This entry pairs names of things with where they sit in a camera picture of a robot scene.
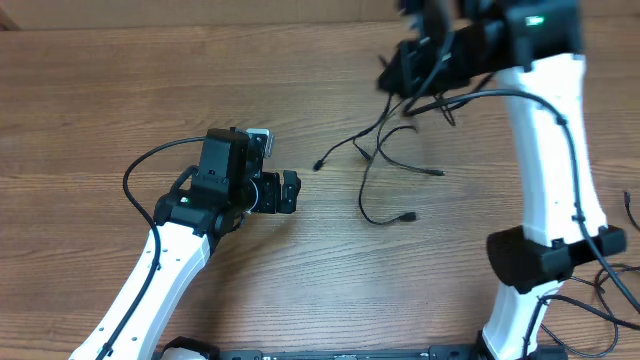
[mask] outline green light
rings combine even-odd
[[[527,16],[524,22],[527,26],[540,26],[544,24],[544,16]]]

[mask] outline silver metal part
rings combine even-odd
[[[247,129],[247,134],[249,135],[265,135],[267,137],[267,143],[264,146],[264,157],[270,158],[271,153],[273,152],[273,145],[275,142],[275,137],[273,133],[269,131],[269,129]]]

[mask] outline wooden surface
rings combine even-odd
[[[629,230],[622,190],[640,199],[640,43],[637,17],[585,23],[586,125],[598,194]],[[522,196],[500,100],[478,101],[450,128],[420,116],[388,153],[447,171],[429,178],[381,162],[356,206],[364,162],[332,144],[375,121],[377,54],[406,36],[394,23],[0,33],[0,358],[66,359],[129,275],[147,226],[122,194],[126,167],[148,149],[210,127],[268,127],[266,169],[297,170],[298,212],[251,216],[221,242],[188,288],[161,344],[183,335],[223,349],[270,351],[423,348],[468,343],[487,321],[498,281],[485,254],[491,232],[515,226]],[[362,141],[371,149],[372,139]],[[151,208],[197,145],[155,156],[131,179]],[[635,206],[640,214],[640,207]],[[592,277],[595,264],[576,274]],[[625,276],[640,295],[640,281]],[[594,303],[590,289],[562,292]],[[617,314],[640,321],[613,289]],[[545,323],[581,349],[605,348],[611,327],[562,304]],[[540,339],[549,342],[546,335]],[[622,331],[611,359],[636,359]]]
[[[0,8],[21,29],[47,30],[398,20],[395,3],[396,0],[0,0]],[[640,14],[637,0],[580,0],[580,4],[585,17]]]

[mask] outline tabletop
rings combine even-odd
[[[610,261],[632,265],[640,263],[640,237],[622,191],[640,197],[639,21],[584,23],[594,181],[609,222],[629,235],[628,251]],[[377,56],[390,57],[407,36],[393,22],[0,32],[0,358],[68,358],[147,237],[122,193],[124,170],[159,144],[231,126],[276,134],[265,170],[298,171],[298,211],[251,215],[223,238],[160,344],[180,335],[266,351],[473,342],[498,285],[486,237],[522,218],[502,100],[467,105],[455,128],[437,113],[418,116],[417,134],[385,145],[397,159],[447,172],[426,177],[374,164],[368,212],[385,219],[416,211],[414,223],[377,227],[362,218],[366,163],[353,147],[312,170],[331,145],[375,122],[385,102],[375,88]],[[152,209],[199,153],[191,144],[148,159],[131,177],[132,192]],[[576,275],[591,279],[597,270],[592,263]],[[637,278],[623,279],[640,294]],[[607,286],[616,314],[640,321]],[[582,284],[562,293],[597,303]],[[560,303],[544,323],[584,351],[604,349],[612,337],[610,324]],[[609,358],[635,359],[638,351],[640,335],[622,330]]]

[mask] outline wooden table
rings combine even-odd
[[[635,265],[640,237],[622,190],[640,196],[638,25],[631,16],[585,22],[595,182],[610,222],[630,237],[611,261]],[[388,153],[448,174],[376,163],[366,208],[381,219],[415,210],[415,223],[364,221],[356,199],[365,163],[352,147],[311,170],[328,147],[375,121],[385,100],[376,56],[406,36],[395,23],[0,33],[0,358],[66,359],[79,346],[147,236],[122,194],[123,171],[156,145],[230,126],[277,134],[265,168],[299,172],[298,212],[252,215],[225,237],[161,344],[178,335],[269,351],[474,341],[498,284],[486,236],[522,217],[502,101],[467,106],[457,128],[420,116],[419,134],[390,140]],[[152,208],[199,152],[185,145],[149,159],[133,174],[133,193]],[[640,296],[638,279],[624,278]],[[562,291],[595,303],[584,285]],[[616,291],[608,297],[619,316],[640,321]],[[585,350],[611,337],[610,324],[560,303],[545,323]],[[639,351],[640,336],[623,330],[610,358]]]

